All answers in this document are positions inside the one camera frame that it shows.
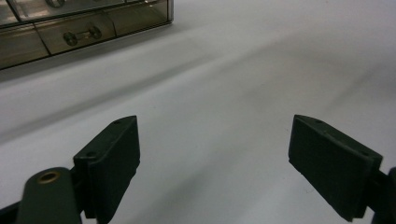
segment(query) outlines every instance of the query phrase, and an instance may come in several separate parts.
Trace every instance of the drawer handle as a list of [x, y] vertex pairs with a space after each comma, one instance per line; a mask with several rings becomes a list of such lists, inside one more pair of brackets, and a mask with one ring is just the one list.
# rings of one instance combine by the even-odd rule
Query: drawer handle
[[50, 7], [60, 8], [64, 6], [64, 0], [46, 0]]
[[88, 31], [79, 32], [79, 33], [64, 33], [64, 41], [68, 46], [74, 47], [79, 40], [93, 38], [100, 39], [102, 37], [102, 32], [96, 26], [91, 26]]

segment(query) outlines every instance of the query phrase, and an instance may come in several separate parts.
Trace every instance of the white table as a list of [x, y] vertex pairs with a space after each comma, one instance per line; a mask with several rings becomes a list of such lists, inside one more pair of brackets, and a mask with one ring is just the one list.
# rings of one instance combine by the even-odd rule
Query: white table
[[0, 206], [137, 115], [141, 165], [111, 223], [346, 223], [289, 164], [292, 118], [396, 165], [396, 2], [184, 0], [175, 16], [0, 71]]

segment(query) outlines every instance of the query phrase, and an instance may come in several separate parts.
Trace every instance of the metal drawer unit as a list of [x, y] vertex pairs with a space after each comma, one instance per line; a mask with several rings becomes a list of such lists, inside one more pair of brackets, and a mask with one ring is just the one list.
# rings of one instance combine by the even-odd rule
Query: metal drawer unit
[[172, 20], [173, 0], [0, 0], [0, 70]]

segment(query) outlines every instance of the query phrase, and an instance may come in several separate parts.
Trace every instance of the white surface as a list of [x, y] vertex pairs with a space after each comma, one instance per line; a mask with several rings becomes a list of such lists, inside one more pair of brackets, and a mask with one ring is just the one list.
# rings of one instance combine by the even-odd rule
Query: white surface
[[396, 165], [396, 2], [175, 12], [172, 26], [0, 71], [0, 206], [137, 115], [141, 165], [112, 223], [346, 223], [289, 164], [292, 118], [325, 120], [382, 154], [383, 172]]

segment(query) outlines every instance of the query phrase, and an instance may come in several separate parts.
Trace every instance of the drawer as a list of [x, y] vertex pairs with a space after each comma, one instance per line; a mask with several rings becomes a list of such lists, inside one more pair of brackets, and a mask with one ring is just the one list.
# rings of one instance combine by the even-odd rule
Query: drawer
[[0, 25], [17, 22], [6, 0], [0, 0]]
[[113, 23], [105, 13], [85, 14], [35, 25], [51, 54], [115, 37]]
[[167, 1], [147, 1], [106, 12], [114, 22], [117, 35], [126, 35], [168, 21]]
[[0, 69], [49, 56], [33, 25], [0, 32]]
[[10, 3], [16, 8], [21, 20], [29, 21], [114, 6], [124, 3], [124, 0], [10, 0]]

